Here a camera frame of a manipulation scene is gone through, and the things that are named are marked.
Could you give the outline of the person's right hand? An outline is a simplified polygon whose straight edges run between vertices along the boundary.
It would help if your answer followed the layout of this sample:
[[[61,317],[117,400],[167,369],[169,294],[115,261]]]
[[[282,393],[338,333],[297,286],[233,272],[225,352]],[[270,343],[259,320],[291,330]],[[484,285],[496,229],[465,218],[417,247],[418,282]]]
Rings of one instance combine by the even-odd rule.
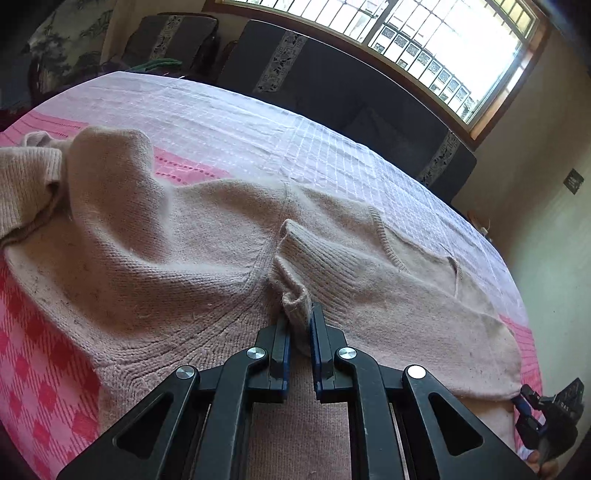
[[[541,453],[534,450],[526,459],[526,464],[541,480],[554,480],[559,473],[559,463],[556,459],[542,462]]]

